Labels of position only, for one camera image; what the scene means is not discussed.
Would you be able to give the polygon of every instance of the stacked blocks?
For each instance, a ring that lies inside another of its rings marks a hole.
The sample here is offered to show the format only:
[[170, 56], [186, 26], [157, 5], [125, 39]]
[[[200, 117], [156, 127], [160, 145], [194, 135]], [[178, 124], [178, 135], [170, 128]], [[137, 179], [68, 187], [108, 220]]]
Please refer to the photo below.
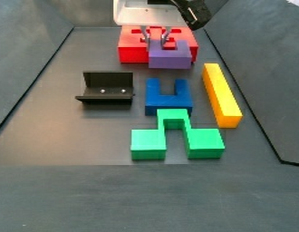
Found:
[[176, 41], [174, 50], [164, 50], [160, 40], [149, 40], [149, 68], [189, 69], [190, 50], [185, 40]]
[[241, 120], [240, 107], [217, 63], [205, 63], [202, 81], [220, 128], [236, 128]]
[[[148, 27], [146, 32], [150, 40], [161, 40], [162, 27]], [[149, 62], [149, 48], [142, 39], [140, 26], [122, 26], [121, 36], [118, 41], [118, 57], [121, 63], [148, 63]], [[177, 41], [184, 40], [188, 42], [190, 51], [192, 62], [196, 62], [198, 44], [194, 39], [193, 33], [188, 27], [174, 27], [168, 36], [168, 41], [162, 45], [164, 50], [174, 50]]]
[[186, 109], [188, 115], [192, 113], [192, 97], [188, 87], [188, 80], [174, 80], [174, 95], [161, 95], [161, 85], [158, 78], [146, 79], [146, 100], [145, 115], [157, 114], [157, 109]]
[[216, 159], [225, 149], [218, 129], [192, 129], [185, 109], [157, 110], [157, 130], [132, 130], [132, 159], [165, 158], [165, 129], [184, 131], [189, 159]]

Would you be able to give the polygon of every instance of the yellow rectangular block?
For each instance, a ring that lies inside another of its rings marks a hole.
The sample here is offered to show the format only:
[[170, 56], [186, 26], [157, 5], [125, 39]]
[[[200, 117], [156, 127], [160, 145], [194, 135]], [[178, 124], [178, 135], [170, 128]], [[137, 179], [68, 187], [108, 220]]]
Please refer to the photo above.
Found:
[[217, 63], [205, 63], [202, 81], [220, 128], [236, 128], [241, 120], [240, 107]]

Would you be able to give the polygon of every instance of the blue u-shaped block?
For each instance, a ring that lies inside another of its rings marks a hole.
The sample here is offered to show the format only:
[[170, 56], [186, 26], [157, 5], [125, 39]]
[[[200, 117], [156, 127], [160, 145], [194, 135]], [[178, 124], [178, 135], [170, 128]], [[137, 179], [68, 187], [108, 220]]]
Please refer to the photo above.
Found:
[[192, 97], [188, 80], [174, 80], [174, 95], [161, 95], [161, 84], [158, 78], [146, 79], [145, 115], [156, 116], [157, 109], [186, 109], [192, 113]]

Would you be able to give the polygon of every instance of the green block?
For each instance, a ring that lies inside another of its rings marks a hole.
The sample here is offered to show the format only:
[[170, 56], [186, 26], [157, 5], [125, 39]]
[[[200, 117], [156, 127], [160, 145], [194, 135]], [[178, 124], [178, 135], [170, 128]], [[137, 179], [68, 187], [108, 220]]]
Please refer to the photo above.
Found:
[[186, 154], [189, 159], [216, 159], [225, 146], [218, 129], [192, 129], [186, 133]]
[[132, 130], [132, 159], [164, 160], [165, 136], [160, 130]]
[[218, 129], [192, 129], [186, 109], [158, 109], [157, 130], [132, 130], [132, 159], [162, 160], [165, 158], [165, 129], [184, 131], [189, 159], [217, 159], [225, 146]]

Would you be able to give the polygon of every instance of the red notched block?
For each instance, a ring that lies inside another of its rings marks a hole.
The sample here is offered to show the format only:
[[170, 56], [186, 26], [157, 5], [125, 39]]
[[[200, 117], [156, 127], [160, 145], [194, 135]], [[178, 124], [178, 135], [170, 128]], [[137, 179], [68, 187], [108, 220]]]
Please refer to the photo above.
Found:
[[[165, 29], [160, 26], [146, 27], [149, 38], [161, 39]], [[168, 35], [168, 41], [165, 42], [162, 49], [174, 50], [176, 40], [186, 40], [192, 54], [192, 62], [196, 62], [198, 44], [194, 39], [193, 33], [188, 27], [174, 27]], [[121, 30], [121, 36], [118, 41], [118, 56], [121, 63], [148, 63], [149, 52], [146, 49], [146, 43], [144, 41], [144, 35], [141, 33], [140, 26], [124, 25]]]

